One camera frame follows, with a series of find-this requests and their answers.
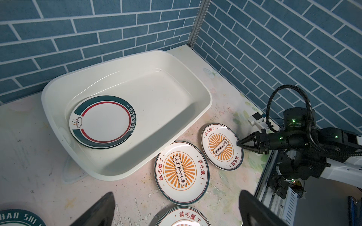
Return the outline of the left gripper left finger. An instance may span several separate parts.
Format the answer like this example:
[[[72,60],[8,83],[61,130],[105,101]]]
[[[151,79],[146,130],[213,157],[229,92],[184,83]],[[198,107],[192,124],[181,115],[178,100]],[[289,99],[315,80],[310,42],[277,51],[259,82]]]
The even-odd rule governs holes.
[[[111,226],[116,202],[112,192],[106,193],[71,226]]]

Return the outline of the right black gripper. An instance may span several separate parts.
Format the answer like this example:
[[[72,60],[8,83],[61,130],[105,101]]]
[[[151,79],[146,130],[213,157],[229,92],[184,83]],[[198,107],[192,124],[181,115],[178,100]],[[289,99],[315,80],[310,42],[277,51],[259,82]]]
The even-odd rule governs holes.
[[[253,142],[254,146],[239,145]],[[272,150],[298,149],[308,146],[307,135],[304,132],[280,131],[276,133],[253,132],[237,142],[237,146],[253,153],[268,154]]]

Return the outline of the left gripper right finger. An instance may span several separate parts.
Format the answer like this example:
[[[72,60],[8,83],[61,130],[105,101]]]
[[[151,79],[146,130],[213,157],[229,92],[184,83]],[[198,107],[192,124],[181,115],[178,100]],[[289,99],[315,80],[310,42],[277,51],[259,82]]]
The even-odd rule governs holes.
[[[244,226],[287,226],[247,190],[240,192],[239,211]]]

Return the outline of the green red rim plate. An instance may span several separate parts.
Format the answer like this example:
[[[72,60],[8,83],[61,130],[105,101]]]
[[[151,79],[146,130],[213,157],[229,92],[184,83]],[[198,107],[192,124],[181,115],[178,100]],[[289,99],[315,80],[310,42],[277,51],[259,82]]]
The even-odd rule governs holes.
[[[73,135],[81,131],[95,142],[116,141],[133,134],[137,123],[134,108],[122,98],[98,95],[80,102],[69,118],[69,129]]]

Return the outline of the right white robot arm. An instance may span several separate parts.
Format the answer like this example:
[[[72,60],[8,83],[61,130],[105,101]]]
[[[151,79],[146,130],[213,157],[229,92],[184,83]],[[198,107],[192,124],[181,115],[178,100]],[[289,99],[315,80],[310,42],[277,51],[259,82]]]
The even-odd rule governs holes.
[[[324,148],[312,147],[307,132],[301,130],[253,132],[237,146],[260,154],[277,151],[276,163],[267,180],[268,187],[286,198],[294,179],[325,178],[362,187],[362,137],[337,128],[312,129],[312,138]]]

